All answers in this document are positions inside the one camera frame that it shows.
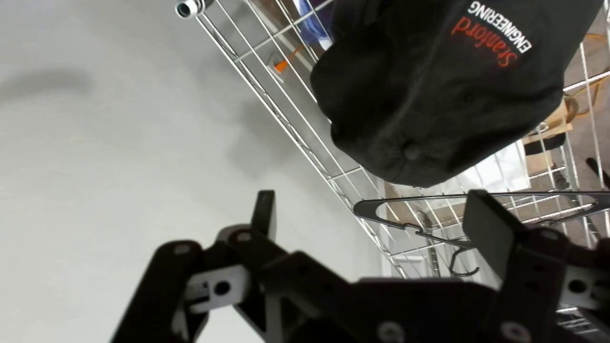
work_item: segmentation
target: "black fabric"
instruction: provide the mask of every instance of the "black fabric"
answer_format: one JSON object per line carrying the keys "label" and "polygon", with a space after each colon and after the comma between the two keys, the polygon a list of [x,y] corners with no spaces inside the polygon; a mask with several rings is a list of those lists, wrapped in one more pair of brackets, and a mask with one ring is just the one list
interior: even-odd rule
{"label": "black fabric", "polygon": [[[311,74],[334,143],[393,183],[454,177],[557,109],[600,4],[383,0],[366,23],[341,29]],[[334,23],[341,15],[335,0]]]}

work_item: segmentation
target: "white wall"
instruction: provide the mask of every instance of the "white wall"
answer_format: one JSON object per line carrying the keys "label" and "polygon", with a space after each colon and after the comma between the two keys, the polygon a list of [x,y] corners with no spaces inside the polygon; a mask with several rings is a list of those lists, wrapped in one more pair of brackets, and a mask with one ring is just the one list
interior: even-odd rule
{"label": "white wall", "polygon": [[[210,244],[261,187],[278,192],[286,248],[381,272],[349,211],[166,0],[4,0],[0,32],[2,341],[107,341],[154,246]],[[250,341],[223,318],[204,341]]]}

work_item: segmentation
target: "metal hook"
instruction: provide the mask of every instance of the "metal hook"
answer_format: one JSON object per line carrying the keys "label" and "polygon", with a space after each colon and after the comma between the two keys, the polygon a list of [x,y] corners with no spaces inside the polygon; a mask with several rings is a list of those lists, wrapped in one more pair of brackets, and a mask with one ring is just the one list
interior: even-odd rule
{"label": "metal hook", "polygon": [[454,276],[459,276],[459,278],[463,278],[463,276],[473,276],[473,274],[477,274],[477,272],[480,271],[478,267],[475,267],[473,271],[467,271],[467,272],[457,272],[457,271],[454,271],[457,255],[463,253],[463,251],[469,251],[469,250],[473,250],[473,248],[475,248],[475,246],[463,246],[463,248],[459,248],[459,250],[454,251],[452,261],[450,261],[450,272],[452,272]]}

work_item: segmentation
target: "printed logo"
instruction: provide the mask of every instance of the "printed logo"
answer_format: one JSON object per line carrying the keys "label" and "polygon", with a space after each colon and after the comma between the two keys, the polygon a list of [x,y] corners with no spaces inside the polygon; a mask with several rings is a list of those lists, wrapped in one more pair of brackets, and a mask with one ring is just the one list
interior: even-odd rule
{"label": "printed logo", "polygon": [[532,42],[513,21],[480,2],[471,4],[469,15],[454,25],[452,36],[465,36],[477,49],[492,51],[501,69],[532,49]]}

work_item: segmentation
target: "wire shelf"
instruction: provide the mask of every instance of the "wire shelf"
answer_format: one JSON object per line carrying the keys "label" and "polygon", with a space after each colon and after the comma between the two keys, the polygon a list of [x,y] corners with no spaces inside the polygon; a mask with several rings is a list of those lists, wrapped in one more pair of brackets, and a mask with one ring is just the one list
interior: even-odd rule
{"label": "wire shelf", "polygon": [[[570,122],[562,122],[557,131],[547,120],[528,137],[459,175],[461,179],[431,189],[389,185],[334,147],[330,122],[318,110],[309,84],[309,72],[328,42],[313,42],[303,32],[305,21],[324,27],[320,13],[330,2],[311,6],[307,0],[311,11],[299,13],[294,0],[213,0],[194,19],[349,210],[362,198],[423,196],[421,202],[387,206],[383,215],[417,223],[444,238],[459,238],[463,202],[442,198],[446,192],[467,192],[473,187],[498,192],[606,189],[602,171],[610,139],[602,128],[610,128],[608,0],[566,72],[564,105]],[[581,196],[505,196],[501,202],[524,223],[587,206]],[[404,278],[450,274],[452,246],[410,231],[395,231],[358,217],[356,221],[393,267],[393,274]],[[555,229],[576,244],[591,248],[599,238],[610,236],[610,215],[600,211]],[[480,265],[482,271],[469,280],[498,284],[477,251],[461,257],[457,265],[461,271]]]}

